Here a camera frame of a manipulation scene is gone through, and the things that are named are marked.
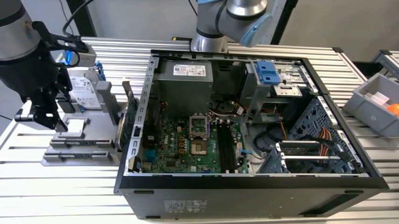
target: orange object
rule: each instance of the orange object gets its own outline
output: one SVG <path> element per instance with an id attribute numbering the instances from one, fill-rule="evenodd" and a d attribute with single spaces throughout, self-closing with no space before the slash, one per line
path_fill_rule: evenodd
<path id="1" fill-rule="evenodd" d="M 399 104 L 393 104 L 388 107 L 388 110 L 392 111 L 397 116 L 399 116 Z"/>

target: power supply label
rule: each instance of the power supply label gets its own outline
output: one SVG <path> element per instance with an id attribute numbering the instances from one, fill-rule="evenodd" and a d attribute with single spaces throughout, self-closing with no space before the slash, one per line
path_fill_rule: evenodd
<path id="1" fill-rule="evenodd" d="M 207 200 L 165 200 L 165 210 L 169 213 L 201 213 L 206 211 Z"/>
<path id="2" fill-rule="evenodd" d="M 175 76 L 207 76 L 205 65 L 177 64 L 174 66 Z"/>

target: gray plastic bin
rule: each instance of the gray plastic bin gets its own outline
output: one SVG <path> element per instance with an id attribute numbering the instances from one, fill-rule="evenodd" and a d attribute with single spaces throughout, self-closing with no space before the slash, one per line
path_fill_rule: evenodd
<path id="1" fill-rule="evenodd" d="M 393 82 L 382 74 L 377 74 L 354 91 L 354 96 L 343 107 L 343 110 L 358 118 L 385 137 L 399 136 L 399 117 L 372 101 L 370 94 L 382 93 L 390 98 L 388 104 L 399 104 L 399 84 Z"/>

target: workbench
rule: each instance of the workbench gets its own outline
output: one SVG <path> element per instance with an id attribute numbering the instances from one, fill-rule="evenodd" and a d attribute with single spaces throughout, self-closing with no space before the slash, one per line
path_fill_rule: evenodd
<path id="1" fill-rule="evenodd" d="M 143 87 L 150 50 L 190 50 L 183 41 L 133 41 L 83 38 L 105 65 L 107 80 L 119 101 L 127 101 L 123 77 L 131 80 L 135 96 Z M 351 91 L 366 78 L 337 48 L 258 45 L 246 48 L 230 43 L 230 53 L 307 57 L 343 107 Z M 370 200 L 329 218 L 166 220 L 163 223 L 399 223 L 399 138 L 381 137 L 362 122 L 345 114 L 360 141 L 392 188 Z M 0 223 L 134 223 L 139 221 L 123 196 L 114 195 L 118 167 L 43 167 L 43 153 L 55 132 L 38 131 L 13 121 L 0 137 Z"/>

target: motherboard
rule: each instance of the motherboard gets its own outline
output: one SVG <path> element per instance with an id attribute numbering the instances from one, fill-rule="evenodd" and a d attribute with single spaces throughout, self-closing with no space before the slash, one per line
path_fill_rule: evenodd
<path id="1" fill-rule="evenodd" d="M 155 154 L 146 157 L 143 166 L 153 173 L 249 173 L 238 123 L 191 116 L 189 120 L 165 119 L 161 131 L 158 149 L 151 150 Z"/>

